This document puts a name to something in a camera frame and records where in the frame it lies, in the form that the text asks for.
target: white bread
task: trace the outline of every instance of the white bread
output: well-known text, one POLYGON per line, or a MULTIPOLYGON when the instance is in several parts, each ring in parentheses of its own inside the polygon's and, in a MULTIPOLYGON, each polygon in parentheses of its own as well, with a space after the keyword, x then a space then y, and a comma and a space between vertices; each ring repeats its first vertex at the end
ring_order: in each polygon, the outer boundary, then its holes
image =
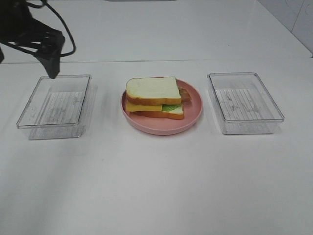
POLYGON ((169 118, 179 120, 184 118, 183 104, 179 105, 176 109, 171 111, 137 111, 133 113, 149 118, 169 118))
POLYGON ((126 84, 126 98, 133 104, 181 104, 175 77, 133 78, 126 84))

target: cheese slice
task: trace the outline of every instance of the cheese slice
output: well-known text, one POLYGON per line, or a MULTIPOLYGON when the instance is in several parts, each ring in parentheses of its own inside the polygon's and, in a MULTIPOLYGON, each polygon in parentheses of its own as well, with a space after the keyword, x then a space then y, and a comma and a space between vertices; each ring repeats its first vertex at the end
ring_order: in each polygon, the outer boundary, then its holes
POLYGON ((142 105, 142 104, 132 104, 126 100, 126 111, 136 112, 136 111, 162 111, 162 105, 142 105))

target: pink plate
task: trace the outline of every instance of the pink plate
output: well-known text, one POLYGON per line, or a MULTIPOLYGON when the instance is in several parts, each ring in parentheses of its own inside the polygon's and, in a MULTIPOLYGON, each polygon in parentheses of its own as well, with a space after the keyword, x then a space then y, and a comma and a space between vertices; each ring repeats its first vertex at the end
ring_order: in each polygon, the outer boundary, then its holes
POLYGON ((154 135, 172 135, 187 130, 199 119, 202 112, 202 99, 198 91, 188 83, 178 80, 177 85, 185 88, 191 96, 191 101, 185 102, 183 105, 184 119, 174 120, 168 118, 145 117, 125 111, 125 92, 121 97, 121 107, 124 116, 129 123, 135 128, 154 135))

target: black wire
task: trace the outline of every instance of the black wire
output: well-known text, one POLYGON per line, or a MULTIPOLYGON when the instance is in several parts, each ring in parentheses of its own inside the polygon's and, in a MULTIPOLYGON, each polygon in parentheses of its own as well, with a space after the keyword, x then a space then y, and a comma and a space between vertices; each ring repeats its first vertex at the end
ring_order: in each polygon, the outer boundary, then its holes
POLYGON ((69 38, 70 38, 70 41, 72 42, 72 45, 73 45, 73 50, 72 50, 71 52, 61 54, 60 57, 65 57, 65 56, 69 56, 69 55, 74 54, 74 52, 76 51, 76 45, 75 45, 73 36, 72 36, 72 34, 70 33, 70 31, 69 31, 69 28, 68 28, 67 24, 65 23, 65 21, 63 20, 63 18, 60 16, 60 14, 59 14, 56 10, 54 10, 53 7, 50 6, 49 3, 46 2, 45 5, 60 19, 60 21, 62 22, 62 24, 63 24, 65 30, 67 31, 67 34, 68 34, 68 36, 69 36, 69 38))
POLYGON ((41 2, 43 3, 41 5, 36 5, 36 4, 30 3, 30 2, 27 2, 27 6, 30 6, 30 7, 33 7, 33 8, 42 8, 42 7, 44 7, 46 5, 47 0, 41 0, 41 2))

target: clear plastic container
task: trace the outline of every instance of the clear plastic container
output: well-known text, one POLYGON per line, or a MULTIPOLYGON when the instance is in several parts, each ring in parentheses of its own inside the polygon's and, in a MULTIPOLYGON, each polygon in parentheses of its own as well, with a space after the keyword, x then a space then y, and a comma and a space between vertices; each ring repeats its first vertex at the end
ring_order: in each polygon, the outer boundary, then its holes
POLYGON ((29 140, 80 137, 86 130, 90 75, 39 79, 18 122, 29 140))
POLYGON ((284 121, 258 74, 211 73, 207 77, 223 134, 274 133, 284 121))

